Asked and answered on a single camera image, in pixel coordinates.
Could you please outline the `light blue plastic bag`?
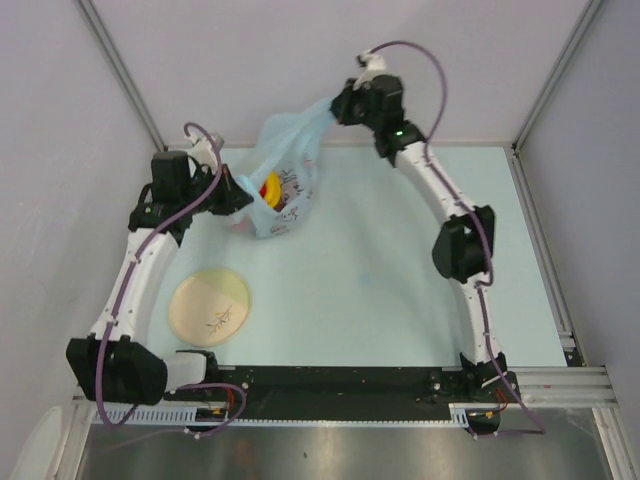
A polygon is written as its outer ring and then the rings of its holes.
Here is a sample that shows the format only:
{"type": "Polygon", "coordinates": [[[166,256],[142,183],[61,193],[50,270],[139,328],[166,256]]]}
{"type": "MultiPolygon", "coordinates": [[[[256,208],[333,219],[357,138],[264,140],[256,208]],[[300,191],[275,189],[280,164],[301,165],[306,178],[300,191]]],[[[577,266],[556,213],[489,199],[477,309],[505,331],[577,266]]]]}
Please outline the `light blue plastic bag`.
{"type": "Polygon", "coordinates": [[[270,116],[255,146],[234,162],[231,173],[253,202],[228,219],[228,227],[245,237],[270,238],[298,227],[309,214],[319,184],[323,137],[334,122],[331,99],[323,98],[300,113],[270,116]],[[277,176],[280,199],[269,205],[260,194],[268,177],[277,176]]]}

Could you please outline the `round beige ceramic plate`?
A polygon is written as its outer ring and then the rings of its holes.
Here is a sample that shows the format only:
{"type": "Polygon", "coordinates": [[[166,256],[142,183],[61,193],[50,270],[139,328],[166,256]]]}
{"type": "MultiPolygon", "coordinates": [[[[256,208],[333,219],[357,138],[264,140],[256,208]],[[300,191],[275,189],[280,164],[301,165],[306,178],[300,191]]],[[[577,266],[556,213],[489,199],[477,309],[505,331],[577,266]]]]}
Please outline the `round beige ceramic plate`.
{"type": "Polygon", "coordinates": [[[247,281],[228,268],[209,268],[186,278],[168,307],[172,333],[196,347],[228,342],[244,326],[252,310],[247,281]]]}

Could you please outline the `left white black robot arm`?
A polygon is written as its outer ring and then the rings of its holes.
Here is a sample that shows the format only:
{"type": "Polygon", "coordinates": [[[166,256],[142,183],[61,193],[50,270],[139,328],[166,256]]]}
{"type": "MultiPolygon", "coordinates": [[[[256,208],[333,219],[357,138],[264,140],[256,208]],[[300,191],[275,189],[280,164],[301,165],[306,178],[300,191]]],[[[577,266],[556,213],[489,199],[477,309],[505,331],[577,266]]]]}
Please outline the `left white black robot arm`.
{"type": "Polygon", "coordinates": [[[98,404],[155,405],[185,386],[207,400],[221,387],[215,362],[204,351],[159,357],[148,349],[151,314],[194,217],[231,215],[252,198],[209,150],[156,153],[151,175],[129,215],[125,257],[106,306],[90,333],[66,348],[79,386],[98,404]]]}

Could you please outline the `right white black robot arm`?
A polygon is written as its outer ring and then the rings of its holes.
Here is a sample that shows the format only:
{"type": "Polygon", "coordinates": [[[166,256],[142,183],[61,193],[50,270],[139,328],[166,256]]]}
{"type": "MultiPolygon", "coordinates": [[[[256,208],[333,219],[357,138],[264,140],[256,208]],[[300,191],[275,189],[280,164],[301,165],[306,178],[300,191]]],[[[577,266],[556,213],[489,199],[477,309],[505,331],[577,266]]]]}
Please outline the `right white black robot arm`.
{"type": "Polygon", "coordinates": [[[416,188],[440,231],[432,248],[437,272],[449,282],[461,329],[461,388],[473,401],[506,398],[506,357],[491,332],[486,291],[493,283],[496,216],[468,201],[438,162],[429,139],[405,117],[401,80],[379,74],[347,79],[330,111],[343,126],[362,125],[385,158],[416,188]]]}

